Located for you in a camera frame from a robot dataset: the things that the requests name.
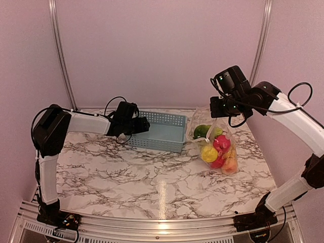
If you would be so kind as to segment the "light blue plastic basket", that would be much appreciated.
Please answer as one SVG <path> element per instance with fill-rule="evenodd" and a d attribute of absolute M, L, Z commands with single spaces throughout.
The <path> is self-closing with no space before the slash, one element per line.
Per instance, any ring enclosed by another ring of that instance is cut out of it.
<path fill-rule="evenodd" d="M 133 147 L 180 153 L 186 141 L 187 117 L 156 111 L 140 111 L 150 123 L 149 131 L 134 134 L 127 144 Z"/>

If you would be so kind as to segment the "clear zip top bag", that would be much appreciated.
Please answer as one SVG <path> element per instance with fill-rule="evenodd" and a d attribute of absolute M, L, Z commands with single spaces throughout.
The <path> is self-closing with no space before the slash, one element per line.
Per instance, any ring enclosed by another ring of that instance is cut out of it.
<path fill-rule="evenodd" d="M 212 118 L 208 106 L 198 107 L 186 129 L 187 141 L 193 143 L 199 157 L 210 169 L 225 175 L 238 172 L 236 144 L 228 125 L 220 118 Z"/>

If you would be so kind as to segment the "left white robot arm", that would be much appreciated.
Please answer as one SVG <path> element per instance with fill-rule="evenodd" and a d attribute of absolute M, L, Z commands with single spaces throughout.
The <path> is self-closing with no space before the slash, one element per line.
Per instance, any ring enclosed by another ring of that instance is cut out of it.
<path fill-rule="evenodd" d="M 57 160 L 70 132 L 100 134 L 119 137 L 149 131 L 150 123 L 140 117 L 135 103 L 122 101 L 117 110 L 104 116 L 68 110 L 57 104 L 41 110 L 32 122 L 31 138 L 39 164 L 39 187 L 42 202 L 46 205 L 58 201 L 56 188 Z"/>

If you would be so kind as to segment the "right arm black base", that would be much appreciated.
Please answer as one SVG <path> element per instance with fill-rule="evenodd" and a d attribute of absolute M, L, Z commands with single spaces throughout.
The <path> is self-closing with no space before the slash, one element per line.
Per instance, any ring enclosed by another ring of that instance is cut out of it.
<path fill-rule="evenodd" d="M 234 227 L 236 228 L 237 232 L 258 229 L 261 227 L 269 227 L 270 225 L 278 222 L 275 212 L 272 212 L 265 205 L 269 194 L 270 193 L 268 192 L 261 198 L 253 213 L 236 215 L 233 218 Z"/>

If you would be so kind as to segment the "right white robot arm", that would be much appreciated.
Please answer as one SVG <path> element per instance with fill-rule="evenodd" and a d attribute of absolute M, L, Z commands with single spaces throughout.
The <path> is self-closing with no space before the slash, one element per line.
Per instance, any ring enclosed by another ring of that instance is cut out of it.
<path fill-rule="evenodd" d="M 218 97 L 210 99 L 213 118 L 232 119 L 242 115 L 247 121 L 256 111 L 279 125 L 271 142 L 271 145 L 278 143 L 275 149 L 278 155 L 273 159 L 283 162 L 282 156 L 285 155 L 291 164 L 298 158 L 299 148 L 302 150 L 301 158 L 306 158 L 306 152 L 310 153 L 304 167 L 295 176 L 263 196 L 251 215 L 254 226 L 263 226 L 286 203 L 323 187 L 323 125 L 307 113 L 303 105 L 294 103 L 288 94 L 267 81 L 251 86 L 236 65 L 216 74 L 210 82 L 219 93 Z"/>

